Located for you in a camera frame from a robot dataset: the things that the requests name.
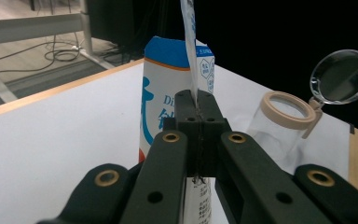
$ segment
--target floor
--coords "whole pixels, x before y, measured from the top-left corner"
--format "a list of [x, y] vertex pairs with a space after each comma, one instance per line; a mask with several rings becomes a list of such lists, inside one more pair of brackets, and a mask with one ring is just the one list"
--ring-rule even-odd
[[[0, 20], [79, 13], [78, 0], [0, 0]], [[45, 36], [0, 44], [0, 79], [18, 98], [89, 76], [104, 68], [79, 54], [73, 46], [83, 47], [83, 32]], [[92, 38], [95, 55], [114, 66], [125, 63], [121, 55], [110, 54], [116, 45]], [[51, 52], [63, 50], [52, 59]]]

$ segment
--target gray floor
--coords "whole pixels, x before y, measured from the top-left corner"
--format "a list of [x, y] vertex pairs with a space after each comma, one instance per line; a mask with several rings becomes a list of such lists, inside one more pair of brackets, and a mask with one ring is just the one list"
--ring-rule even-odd
[[[34, 0], [34, 7], [31, 10], [29, 0], [0, 0], [0, 20], [80, 12], [78, 0]], [[73, 46], [83, 47], [83, 41], [83, 32], [76, 32], [0, 44], [0, 79], [21, 98], [103, 71], [100, 65], [76, 51], [56, 57], [54, 62], [51, 60], [49, 52], [53, 48], [68, 50]], [[101, 57], [115, 47], [111, 42], [92, 38], [93, 51]], [[111, 64], [117, 66], [123, 62], [117, 60], [117, 63]]]

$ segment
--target white table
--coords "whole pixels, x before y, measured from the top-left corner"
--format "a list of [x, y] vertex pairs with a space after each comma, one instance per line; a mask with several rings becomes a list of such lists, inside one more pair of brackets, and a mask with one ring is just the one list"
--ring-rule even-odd
[[[0, 105], [0, 223], [56, 217], [90, 169], [136, 164], [142, 75], [139, 60]], [[266, 91], [215, 67], [213, 94], [233, 131], [246, 131]], [[299, 163], [326, 166], [358, 188], [358, 152], [350, 150], [358, 146], [354, 136], [348, 123], [324, 114], [300, 143], [304, 153], [317, 153]], [[212, 203], [213, 223], [227, 223], [215, 193]]]

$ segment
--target white tabletop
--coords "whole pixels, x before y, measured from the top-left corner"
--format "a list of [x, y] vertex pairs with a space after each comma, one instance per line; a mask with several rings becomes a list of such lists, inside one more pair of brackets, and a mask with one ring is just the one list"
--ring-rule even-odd
[[[136, 164], [142, 75], [143, 64], [136, 63], [0, 114], [0, 223], [56, 217], [90, 169]], [[266, 91], [215, 66], [213, 95], [233, 131], [246, 131]], [[320, 164], [348, 178], [349, 131], [348, 123], [324, 114], [300, 142], [296, 163]], [[227, 223], [215, 193], [212, 203], [213, 223]]]

